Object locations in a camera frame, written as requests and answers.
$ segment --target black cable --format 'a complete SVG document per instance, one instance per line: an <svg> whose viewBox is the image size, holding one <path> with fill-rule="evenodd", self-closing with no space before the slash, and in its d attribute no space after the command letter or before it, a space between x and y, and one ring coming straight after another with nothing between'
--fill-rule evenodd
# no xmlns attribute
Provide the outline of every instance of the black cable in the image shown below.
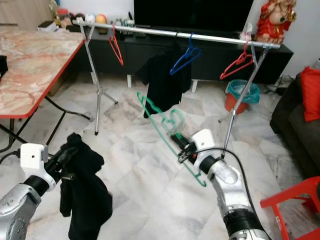
<svg viewBox="0 0 320 240"><path fill-rule="evenodd" d="M284 78L284 75L281 76L278 85L275 85L275 84L266 84L265 86L270 86L270 87L277 88L277 87L279 87L279 86L281 85L283 78Z"/></svg>
<svg viewBox="0 0 320 240"><path fill-rule="evenodd" d="M18 158L20 158L20 149L18 149L17 151L12 151L9 152L7 154L5 154L1 159L0 159L0 164L10 155L16 155Z"/></svg>
<svg viewBox="0 0 320 240"><path fill-rule="evenodd" d="M246 191L246 194L248 196L248 200L249 200L249 203L252 207L252 210L253 210L253 213L255 214L256 216L256 219L257 221L259 222L259 224L262 226L261 222L260 222L260 219L258 217L258 214L256 212L256 209L255 209L255 206L254 206L254 203L252 202L252 198L251 198L251 195L250 195L250 191L249 191L249 187L248 187L248 182L247 182L247 178L246 178L246 174L245 174L245 170L241 164L241 161L240 159L238 158L238 156L231 150L227 149L227 148L224 148L224 147L218 147L218 146L215 146L215 147L211 147L211 148L206 148L204 150L200 150L200 151L196 151L195 154L198 154L198 153L202 153L202 152L205 152L205 151L210 151L210 150L221 150L221 151L226 151L227 153L231 154L232 156L234 156L234 158L236 159L236 161L238 162L239 164L239 167L240 167L240 170L241 170L241 173L242 173L242 178L243 178L243 182L244 182L244 187L245 187L245 191ZM271 240L271 237L268 235L268 233L266 232L266 230L264 230L265 233L267 234L268 238Z"/></svg>
<svg viewBox="0 0 320 240"><path fill-rule="evenodd" d="M270 88L267 87L267 85L265 85L264 87L265 87L269 92L276 93L275 90L271 90Z"/></svg>

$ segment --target black tv cabinet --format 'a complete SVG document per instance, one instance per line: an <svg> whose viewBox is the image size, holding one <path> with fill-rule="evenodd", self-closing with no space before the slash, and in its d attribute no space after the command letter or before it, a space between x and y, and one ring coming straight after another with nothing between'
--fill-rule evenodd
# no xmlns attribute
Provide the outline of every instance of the black tv cabinet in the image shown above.
<svg viewBox="0 0 320 240"><path fill-rule="evenodd" d="M152 56L164 51L174 42L173 37L147 35L145 37L133 35L120 35L118 45L121 50L124 66L121 66L116 58L110 44L108 34L99 34L95 29L89 44L92 59L98 73L126 74L128 77L134 75L143 64ZM188 47L188 39L177 38L176 41L183 47ZM227 44L220 42L209 42L193 40L193 45L202 49L202 55L191 63L191 76L193 80L220 79L221 73L243 52L242 45ZM263 48L256 47L256 57L259 58ZM274 84L294 53L285 45L280 49L271 49L262 66L260 67L254 83ZM75 69L91 71L88 55L83 46L75 56L72 64ZM254 66L248 66L235 74L227 77L224 81L233 79L249 79Z"/></svg>

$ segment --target black t-shirt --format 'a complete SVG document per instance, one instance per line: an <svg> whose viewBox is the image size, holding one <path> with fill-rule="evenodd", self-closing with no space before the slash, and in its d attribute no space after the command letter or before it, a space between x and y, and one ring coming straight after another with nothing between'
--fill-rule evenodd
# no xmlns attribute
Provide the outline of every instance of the black t-shirt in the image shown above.
<svg viewBox="0 0 320 240"><path fill-rule="evenodd" d="M137 72L144 85L149 84L147 97L163 112L169 110L173 105L179 104L182 93L191 86L191 64L186 65L173 75L170 70L177 60L184 54L180 46L174 43L165 52L149 59ZM179 63L183 65L188 59ZM149 103L145 105L150 114L156 114Z"/></svg>

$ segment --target figurine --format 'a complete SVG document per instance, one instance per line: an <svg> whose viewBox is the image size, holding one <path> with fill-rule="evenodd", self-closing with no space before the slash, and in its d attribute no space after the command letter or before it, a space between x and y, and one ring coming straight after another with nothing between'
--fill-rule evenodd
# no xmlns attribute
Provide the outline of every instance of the figurine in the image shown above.
<svg viewBox="0 0 320 240"><path fill-rule="evenodd" d="M297 0L269 0L263 5L254 40L282 44L285 38L284 30L288 31L291 23L297 18L293 11L296 3Z"/></svg>

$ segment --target ball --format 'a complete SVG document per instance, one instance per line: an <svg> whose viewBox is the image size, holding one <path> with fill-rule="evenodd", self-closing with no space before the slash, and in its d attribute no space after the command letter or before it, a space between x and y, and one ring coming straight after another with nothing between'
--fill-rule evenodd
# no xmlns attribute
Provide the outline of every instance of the ball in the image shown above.
<svg viewBox="0 0 320 240"><path fill-rule="evenodd" d="M98 23L98 24L106 24L107 23L107 18L106 18L105 15L99 14L98 16L96 16L95 22Z"/></svg>
<svg viewBox="0 0 320 240"><path fill-rule="evenodd" d="M82 13L78 13L77 15L75 15L75 18L78 20L78 18L82 18L82 20L84 21L85 20L85 15L83 15Z"/></svg>
<svg viewBox="0 0 320 240"><path fill-rule="evenodd" d="M85 21L94 24L96 22L96 16L92 13L88 13L87 15L85 15Z"/></svg>

